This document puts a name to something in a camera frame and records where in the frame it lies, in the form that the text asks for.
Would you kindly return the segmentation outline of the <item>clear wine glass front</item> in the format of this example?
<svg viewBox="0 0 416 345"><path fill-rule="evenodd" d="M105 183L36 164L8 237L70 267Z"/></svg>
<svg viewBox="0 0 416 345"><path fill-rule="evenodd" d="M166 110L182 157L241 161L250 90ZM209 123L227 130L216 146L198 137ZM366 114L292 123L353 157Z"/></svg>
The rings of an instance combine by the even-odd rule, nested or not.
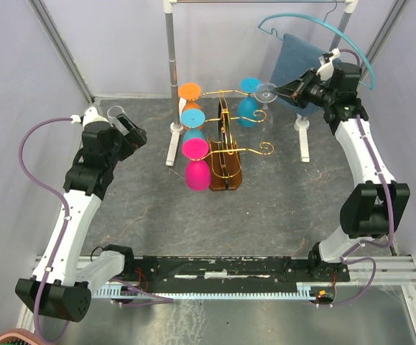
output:
<svg viewBox="0 0 416 345"><path fill-rule="evenodd" d="M119 105L111 106L107 112L107 118L123 135L128 134L126 127L119 121L118 116L124 114L124 109Z"/></svg>

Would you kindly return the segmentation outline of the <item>clear wine glass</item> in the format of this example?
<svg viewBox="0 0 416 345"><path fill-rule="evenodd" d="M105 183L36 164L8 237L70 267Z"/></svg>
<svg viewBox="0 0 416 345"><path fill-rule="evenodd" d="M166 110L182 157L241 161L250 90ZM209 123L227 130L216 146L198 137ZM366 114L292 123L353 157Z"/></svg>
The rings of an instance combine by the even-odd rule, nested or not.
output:
<svg viewBox="0 0 416 345"><path fill-rule="evenodd" d="M276 100L277 94L274 93L276 85L270 82L260 83L254 92L254 98L262 105L262 110L267 110L269 104Z"/></svg>
<svg viewBox="0 0 416 345"><path fill-rule="evenodd" d="M128 134L126 127L119 121L118 116L124 114L124 109L119 105L111 106L107 112L107 118L123 135Z"/></svg>

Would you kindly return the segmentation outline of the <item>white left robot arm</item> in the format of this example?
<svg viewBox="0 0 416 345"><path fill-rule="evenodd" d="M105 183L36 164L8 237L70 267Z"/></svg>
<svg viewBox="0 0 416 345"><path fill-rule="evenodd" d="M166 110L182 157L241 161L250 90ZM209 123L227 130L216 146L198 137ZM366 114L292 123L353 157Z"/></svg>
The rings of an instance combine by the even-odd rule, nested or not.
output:
<svg viewBox="0 0 416 345"><path fill-rule="evenodd" d="M113 276L130 280L136 272L132 251L112 245L81 272L78 260L91 221L114 179L114 169L147 142L147 133L125 113L102 117L84 114L69 120L83 127L81 147L66 172L61 209L49 244L29 278L15 293L37 315L81 321L91 298Z"/></svg>

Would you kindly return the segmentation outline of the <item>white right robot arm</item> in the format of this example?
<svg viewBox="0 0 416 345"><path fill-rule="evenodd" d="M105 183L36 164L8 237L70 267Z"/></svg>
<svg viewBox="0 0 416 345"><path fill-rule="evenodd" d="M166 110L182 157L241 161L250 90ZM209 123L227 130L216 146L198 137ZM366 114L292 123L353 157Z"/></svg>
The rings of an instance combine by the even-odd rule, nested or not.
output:
<svg viewBox="0 0 416 345"><path fill-rule="evenodd" d="M317 281L332 273L333 263L347 263L360 247L390 247L410 198L408 184L396 181L374 144L368 114L358 97L360 78L359 66L339 63L327 81L311 68L273 90L298 108L313 104L324 110L323 118L353 177L354 189L341 207L338 228L309 253L306 270Z"/></svg>

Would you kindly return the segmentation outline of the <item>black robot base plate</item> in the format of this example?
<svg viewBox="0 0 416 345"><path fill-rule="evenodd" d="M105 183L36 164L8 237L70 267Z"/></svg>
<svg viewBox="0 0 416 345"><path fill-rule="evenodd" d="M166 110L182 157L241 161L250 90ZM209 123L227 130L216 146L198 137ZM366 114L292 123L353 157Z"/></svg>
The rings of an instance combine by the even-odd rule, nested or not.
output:
<svg viewBox="0 0 416 345"><path fill-rule="evenodd" d="M135 257L118 275L149 293L295 292L299 282L348 282L341 263L291 257Z"/></svg>

